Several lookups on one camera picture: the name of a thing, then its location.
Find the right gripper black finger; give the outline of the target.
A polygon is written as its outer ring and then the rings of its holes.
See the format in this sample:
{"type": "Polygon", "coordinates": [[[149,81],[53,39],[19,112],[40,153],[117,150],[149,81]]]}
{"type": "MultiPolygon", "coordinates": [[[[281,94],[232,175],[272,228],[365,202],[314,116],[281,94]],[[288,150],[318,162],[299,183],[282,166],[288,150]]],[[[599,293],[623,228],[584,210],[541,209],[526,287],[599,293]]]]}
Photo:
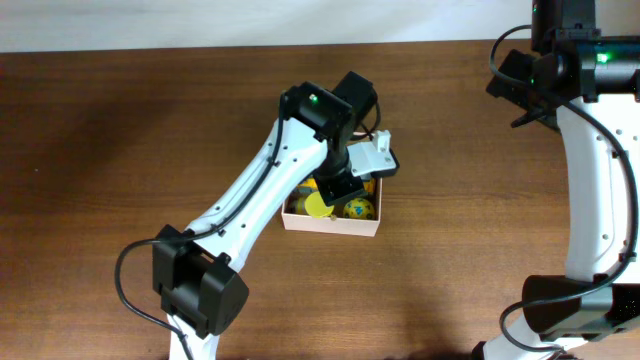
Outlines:
{"type": "Polygon", "coordinates": [[[533,122],[540,123],[541,125],[552,131],[560,130],[557,124],[556,112],[544,110],[541,108],[527,111],[524,115],[512,121],[510,126],[512,128],[518,128],[531,124],[533,122]]]}
{"type": "Polygon", "coordinates": [[[544,112],[544,105],[538,95],[533,91],[519,87],[516,81],[526,83],[532,87],[531,76],[535,57],[518,50],[511,50],[500,66],[496,65],[495,58],[491,58],[489,65],[491,70],[497,70],[486,87],[486,92],[495,97],[502,98],[519,106],[527,112],[544,112]]]}

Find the yellow grey dump truck toy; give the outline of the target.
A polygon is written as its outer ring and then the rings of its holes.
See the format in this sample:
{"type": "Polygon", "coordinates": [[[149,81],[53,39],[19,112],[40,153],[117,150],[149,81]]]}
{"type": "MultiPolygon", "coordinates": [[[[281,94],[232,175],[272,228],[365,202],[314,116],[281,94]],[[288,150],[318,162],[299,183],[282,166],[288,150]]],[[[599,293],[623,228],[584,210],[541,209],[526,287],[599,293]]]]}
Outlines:
{"type": "Polygon", "coordinates": [[[306,197],[310,194],[318,191],[318,185],[313,177],[307,178],[301,183],[297,184],[292,193],[295,196],[306,197]]]}

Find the yellow grey mixer truck toy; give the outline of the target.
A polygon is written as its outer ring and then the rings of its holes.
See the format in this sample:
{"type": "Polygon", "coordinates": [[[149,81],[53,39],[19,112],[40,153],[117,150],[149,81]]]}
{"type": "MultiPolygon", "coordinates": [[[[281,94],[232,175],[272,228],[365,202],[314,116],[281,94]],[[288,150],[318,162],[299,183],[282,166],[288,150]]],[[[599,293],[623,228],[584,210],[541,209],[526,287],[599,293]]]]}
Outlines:
{"type": "Polygon", "coordinates": [[[373,196],[376,192],[377,181],[375,178],[363,179],[363,188],[368,196],[373,196]]]}

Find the yellow wooden rattle drum toy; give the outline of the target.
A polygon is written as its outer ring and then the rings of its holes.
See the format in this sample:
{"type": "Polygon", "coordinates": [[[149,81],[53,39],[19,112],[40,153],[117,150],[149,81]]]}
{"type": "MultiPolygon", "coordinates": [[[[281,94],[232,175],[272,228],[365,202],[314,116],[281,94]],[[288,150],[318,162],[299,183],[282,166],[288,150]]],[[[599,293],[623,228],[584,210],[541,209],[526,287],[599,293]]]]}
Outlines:
{"type": "Polygon", "coordinates": [[[323,219],[328,218],[334,220],[334,206],[326,205],[319,192],[311,193],[304,201],[304,209],[312,218],[323,219]]]}

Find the yellow ball with blue letters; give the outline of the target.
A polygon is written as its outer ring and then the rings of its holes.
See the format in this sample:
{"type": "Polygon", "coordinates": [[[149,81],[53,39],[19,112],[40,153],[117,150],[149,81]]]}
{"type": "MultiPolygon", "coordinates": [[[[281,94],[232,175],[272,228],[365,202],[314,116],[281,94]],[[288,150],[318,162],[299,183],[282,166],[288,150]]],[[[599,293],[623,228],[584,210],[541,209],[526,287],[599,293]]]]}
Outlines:
{"type": "Polygon", "coordinates": [[[375,206],[366,198],[354,198],[343,207],[344,218],[357,220],[374,220],[376,217],[375,206]]]}

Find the yellow and grey ball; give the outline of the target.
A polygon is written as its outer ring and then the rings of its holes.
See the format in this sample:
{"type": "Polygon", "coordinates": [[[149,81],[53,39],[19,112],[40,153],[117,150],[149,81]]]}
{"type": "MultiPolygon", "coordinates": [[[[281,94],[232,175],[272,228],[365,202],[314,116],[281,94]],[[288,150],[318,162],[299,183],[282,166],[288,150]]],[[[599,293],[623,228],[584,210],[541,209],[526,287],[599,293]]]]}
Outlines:
{"type": "Polygon", "coordinates": [[[305,197],[295,198],[290,202],[290,207],[289,207],[290,212],[297,215],[306,215],[307,211],[305,208],[305,202],[306,202],[305,197]]]}

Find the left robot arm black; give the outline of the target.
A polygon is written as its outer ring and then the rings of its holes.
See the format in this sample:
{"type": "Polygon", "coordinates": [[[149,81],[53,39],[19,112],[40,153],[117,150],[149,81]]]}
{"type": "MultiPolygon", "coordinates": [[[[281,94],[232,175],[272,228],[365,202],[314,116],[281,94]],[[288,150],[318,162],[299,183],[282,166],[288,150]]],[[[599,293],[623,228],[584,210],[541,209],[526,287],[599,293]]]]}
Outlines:
{"type": "Polygon", "coordinates": [[[307,178],[326,205],[365,195],[363,176],[394,175],[390,134],[354,133],[378,109],[373,84],[347,73],[332,90],[304,82],[285,91],[272,130],[224,195],[185,230],[165,226],[152,247],[152,286],[172,325],[172,359],[212,359],[247,302],[240,276],[274,214],[307,178]]]}

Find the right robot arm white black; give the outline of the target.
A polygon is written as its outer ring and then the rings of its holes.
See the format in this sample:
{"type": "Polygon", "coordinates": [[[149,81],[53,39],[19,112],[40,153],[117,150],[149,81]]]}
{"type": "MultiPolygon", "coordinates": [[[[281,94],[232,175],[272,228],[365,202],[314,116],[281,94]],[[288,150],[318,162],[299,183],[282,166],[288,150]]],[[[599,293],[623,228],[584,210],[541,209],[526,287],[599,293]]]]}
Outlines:
{"type": "Polygon", "coordinates": [[[528,277],[476,359],[566,359],[639,325],[639,40],[604,36],[596,10],[534,0],[530,52],[490,66],[487,90],[522,108],[519,125],[562,137],[570,239],[564,273],[528,277]]]}

